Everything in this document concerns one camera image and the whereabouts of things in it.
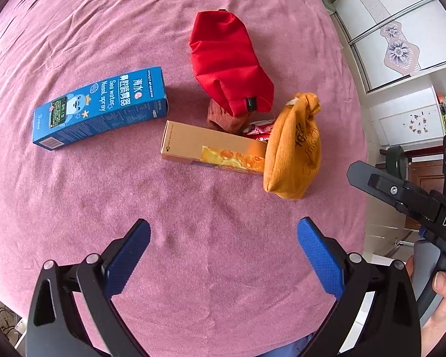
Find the cartoon character print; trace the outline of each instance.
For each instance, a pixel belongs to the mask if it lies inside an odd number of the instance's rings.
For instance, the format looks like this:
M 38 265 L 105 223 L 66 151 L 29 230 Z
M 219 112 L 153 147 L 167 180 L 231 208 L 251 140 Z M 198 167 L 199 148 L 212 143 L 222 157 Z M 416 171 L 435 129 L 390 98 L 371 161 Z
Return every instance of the cartoon character print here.
M 83 118 L 88 116 L 88 111 L 84 110 L 84 107 L 89 104 L 91 101 L 91 97 L 89 95 L 74 95 L 74 94 L 68 94 L 67 95 L 68 101 L 66 103 L 66 120 L 64 123 L 62 123 L 60 126 L 66 126 L 66 124 L 73 118 L 73 116 L 76 116 L 76 118 Z

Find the wooden door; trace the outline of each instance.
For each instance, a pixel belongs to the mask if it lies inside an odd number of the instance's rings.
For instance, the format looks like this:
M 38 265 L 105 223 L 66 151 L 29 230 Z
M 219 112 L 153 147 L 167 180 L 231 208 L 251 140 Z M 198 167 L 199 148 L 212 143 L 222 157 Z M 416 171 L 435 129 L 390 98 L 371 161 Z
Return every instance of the wooden door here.
M 408 181 L 427 192 L 432 189 L 443 193 L 443 160 L 411 162 L 408 164 Z M 421 225 L 410 217 L 406 218 L 405 228 L 420 229 Z

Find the barcode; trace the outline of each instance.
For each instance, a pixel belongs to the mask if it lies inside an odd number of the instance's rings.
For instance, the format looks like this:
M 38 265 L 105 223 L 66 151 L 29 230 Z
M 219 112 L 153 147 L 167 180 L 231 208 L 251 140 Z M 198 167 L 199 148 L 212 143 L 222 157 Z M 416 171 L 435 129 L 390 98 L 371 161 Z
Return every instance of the barcode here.
M 59 148 L 61 145 L 64 145 L 63 142 L 58 141 L 56 138 L 53 137 L 44 139 L 43 141 L 40 142 L 40 144 L 50 149 L 56 149 Z

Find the blue clothing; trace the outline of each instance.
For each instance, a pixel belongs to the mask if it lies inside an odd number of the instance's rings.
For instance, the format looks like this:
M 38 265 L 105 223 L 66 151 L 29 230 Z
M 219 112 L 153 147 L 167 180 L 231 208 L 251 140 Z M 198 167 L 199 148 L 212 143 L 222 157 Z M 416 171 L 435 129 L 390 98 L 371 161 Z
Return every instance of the blue clothing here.
M 269 352 L 263 353 L 258 357 L 297 357 L 299 353 L 306 347 L 309 341 L 314 337 L 314 333 L 309 334 L 292 344 L 281 346 Z

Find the black tag label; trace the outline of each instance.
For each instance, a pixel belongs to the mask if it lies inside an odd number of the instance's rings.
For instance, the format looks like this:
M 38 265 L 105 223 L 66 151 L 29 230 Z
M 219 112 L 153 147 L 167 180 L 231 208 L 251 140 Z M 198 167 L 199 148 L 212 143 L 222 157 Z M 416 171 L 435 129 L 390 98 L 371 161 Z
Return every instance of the black tag label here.
M 256 97 L 246 98 L 246 108 L 248 109 L 248 113 L 252 111 L 256 111 Z

